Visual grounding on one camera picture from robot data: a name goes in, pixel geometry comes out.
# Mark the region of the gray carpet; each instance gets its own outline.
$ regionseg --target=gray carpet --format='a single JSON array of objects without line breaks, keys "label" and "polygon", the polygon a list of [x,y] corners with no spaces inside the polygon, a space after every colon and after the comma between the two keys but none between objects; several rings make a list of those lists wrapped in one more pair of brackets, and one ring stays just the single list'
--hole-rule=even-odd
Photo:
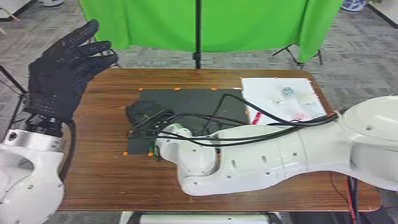
[{"label": "gray carpet", "polygon": [[[0,23],[9,35],[0,35],[0,64],[27,86],[27,66],[55,40],[84,24],[77,0],[61,8],[36,4],[22,14],[22,22]],[[276,50],[233,54],[205,54],[205,68],[297,69],[288,53],[272,57]],[[324,43],[326,65],[318,59],[306,64],[322,86],[333,107],[338,109],[372,97],[398,92],[398,29],[366,9],[361,13],[340,12]],[[134,68],[194,68],[192,54],[132,47],[118,51],[121,66]],[[16,96],[0,85],[0,134],[11,117]],[[386,203],[397,204],[397,194],[386,192]],[[397,209],[388,210],[397,217]],[[55,215],[50,223],[118,223],[118,213],[70,213]]]}]

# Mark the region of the black glove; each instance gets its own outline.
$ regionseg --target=black glove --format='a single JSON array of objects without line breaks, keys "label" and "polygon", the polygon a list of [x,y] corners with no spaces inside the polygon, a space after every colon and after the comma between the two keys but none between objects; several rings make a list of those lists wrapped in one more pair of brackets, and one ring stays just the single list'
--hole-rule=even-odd
[{"label": "black glove", "polygon": [[25,111],[71,120],[82,95],[96,74],[118,62],[118,55],[93,56],[111,50],[111,42],[82,45],[98,32],[93,20],[57,41],[29,65],[29,96]]}]

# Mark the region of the white paper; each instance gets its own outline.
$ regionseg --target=white paper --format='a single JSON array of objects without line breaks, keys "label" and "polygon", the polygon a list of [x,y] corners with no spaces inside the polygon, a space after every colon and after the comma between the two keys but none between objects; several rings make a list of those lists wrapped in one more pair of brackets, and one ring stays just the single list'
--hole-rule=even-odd
[{"label": "white paper", "polygon": [[[326,115],[324,106],[306,78],[246,78],[242,79],[246,100],[285,120],[311,120]],[[285,95],[285,88],[294,89],[292,96]],[[258,111],[247,107],[251,123]],[[265,115],[258,124],[276,123]]]}]

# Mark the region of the green screen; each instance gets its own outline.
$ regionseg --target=green screen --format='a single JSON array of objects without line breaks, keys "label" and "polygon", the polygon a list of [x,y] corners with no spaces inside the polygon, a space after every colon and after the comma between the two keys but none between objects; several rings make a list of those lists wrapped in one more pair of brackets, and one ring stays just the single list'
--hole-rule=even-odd
[{"label": "green screen", "polygon": [[[317,55],[343,0],[203,0],[203,52],[301,47]],[[196,50],[196,0],[80,0],[98,19],[98,40],[180,51]]]}]

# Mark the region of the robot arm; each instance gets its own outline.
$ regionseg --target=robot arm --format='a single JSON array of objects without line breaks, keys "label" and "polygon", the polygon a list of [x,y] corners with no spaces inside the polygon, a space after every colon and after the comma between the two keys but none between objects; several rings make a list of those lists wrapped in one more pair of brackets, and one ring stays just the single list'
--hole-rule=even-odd
[{"label": "robot arm", "polygon": [[[221,130],[212,136],[242,138],[283,129],[246,125]],[[180,124],[169,125],[164,131],[157,147],[164,159],[178,166],[178,181],[190,195],[265,189],[295,175],[315,171],[340,172],[377,187],[398,190],[397,96],[363,102],[326,125],[240,146],[201,146],[190,141],[164,138],[173,136],[167,132],[192,138],[190,130]],[[215,140],[198,142],[208,145],[222,143]]]},{"label": "robot arm", "polygon": [[91,21],[57,41],[29,66],[23,113],[31,117],[9,130],[0,144],[0,224],[45,223],[61,205],[68,173],[63,169],[59,174],[64,160],[63,123],[73,131],[73,113],[86,86],[118,62],[114,54],[93,57],[111,50],[109,41],[82,45],[96,32],[98,22]]}]

